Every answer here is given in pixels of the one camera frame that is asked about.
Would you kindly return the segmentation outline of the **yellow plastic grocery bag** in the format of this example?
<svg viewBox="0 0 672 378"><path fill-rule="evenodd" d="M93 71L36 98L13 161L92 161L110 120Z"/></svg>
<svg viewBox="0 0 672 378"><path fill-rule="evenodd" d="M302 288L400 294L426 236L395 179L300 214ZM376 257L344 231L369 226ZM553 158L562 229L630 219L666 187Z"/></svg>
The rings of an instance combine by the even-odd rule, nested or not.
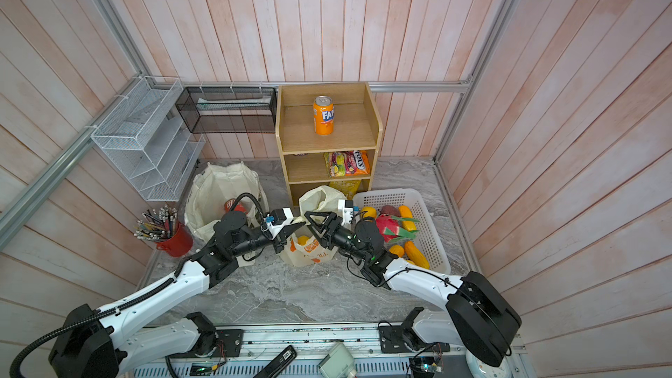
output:
<svg viewBox="0 0 672 378"><path fill-rule="evenodd" d="M306 192L299 198L299 217L292 223L305 222L306 225L297 229L288 239L280 258L294 268L303 268L313 264L324 264L334 258L337 248L328 250L320 244L316 234L310 229L311 223L306 220L306 212L336 212L338 201L346 199L341 191L321 185Z"/></svg>

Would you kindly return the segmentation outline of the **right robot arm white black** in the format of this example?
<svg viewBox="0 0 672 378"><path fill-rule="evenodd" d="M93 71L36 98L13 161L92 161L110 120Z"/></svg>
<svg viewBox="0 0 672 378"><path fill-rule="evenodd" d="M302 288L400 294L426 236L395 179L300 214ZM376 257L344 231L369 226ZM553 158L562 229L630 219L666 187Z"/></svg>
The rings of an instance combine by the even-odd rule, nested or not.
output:
<svg viewBox="0 0 672 378"><path fill-rule="evenodd" d="M481 273L449 276L410 264L386 250L371 218L360 220L351 231L334 212L309 211L304 217L320 243L359 263L357 278L376 288L409 293L447 312L451 327L478 360L498 367L512 355L522 319Z"/></svg>

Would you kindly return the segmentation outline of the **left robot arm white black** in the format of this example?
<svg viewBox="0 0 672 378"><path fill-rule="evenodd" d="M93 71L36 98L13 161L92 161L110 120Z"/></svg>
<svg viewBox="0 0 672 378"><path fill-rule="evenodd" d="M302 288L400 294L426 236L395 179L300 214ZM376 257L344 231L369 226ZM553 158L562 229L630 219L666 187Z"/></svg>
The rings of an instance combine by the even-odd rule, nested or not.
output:
<svg viewBox="0 0 672 378"><path fill-rule="evenodd" d="M289 208L262 215L257 227L243 212L227 212L213 227L205 246L184 258L173 273L124 299L98 309L83 304L71 311L64 325L26 346L10 364L11 377L22 376L21 366L37 348L52 341L48 357L59 377L116 377L129 367L132 341L148 323L177 304L218 285L239 266L239 257L259 255L272 246L280 252L303 222Z"/></svg>

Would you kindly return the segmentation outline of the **red cola can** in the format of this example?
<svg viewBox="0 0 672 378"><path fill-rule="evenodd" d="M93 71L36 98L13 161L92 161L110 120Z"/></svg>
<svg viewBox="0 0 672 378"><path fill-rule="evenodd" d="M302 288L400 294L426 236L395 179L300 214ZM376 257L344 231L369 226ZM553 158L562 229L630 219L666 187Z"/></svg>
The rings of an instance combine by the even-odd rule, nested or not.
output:
<svg viewBox="0 0 672 378"><path fill-rule="evenodd" d="M224 204L224 209L226 213L231 212L232 210L242 212L245 214L248 213L248 209L245 208L243 203L241 203L241 201L237 201L236 199L229 199L228 201L226 201Z"/></svg>

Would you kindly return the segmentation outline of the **floral canvas tote bag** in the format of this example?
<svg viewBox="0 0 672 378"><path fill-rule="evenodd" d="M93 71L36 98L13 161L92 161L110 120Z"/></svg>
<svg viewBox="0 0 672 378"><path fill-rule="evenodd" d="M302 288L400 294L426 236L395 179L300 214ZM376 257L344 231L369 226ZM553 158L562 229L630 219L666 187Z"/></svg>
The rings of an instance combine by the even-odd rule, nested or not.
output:
<svg viewBox="0 0 672 378"><path fill-rule="evenodd" d="M247 192L259 200L262 210L268 208L258 173L244 163L208 164L203 173L195 176L185 206L185 225L201 246L196 256L206 249L205 244L215 233L215 224L227 213L226 203Z"/></svg>

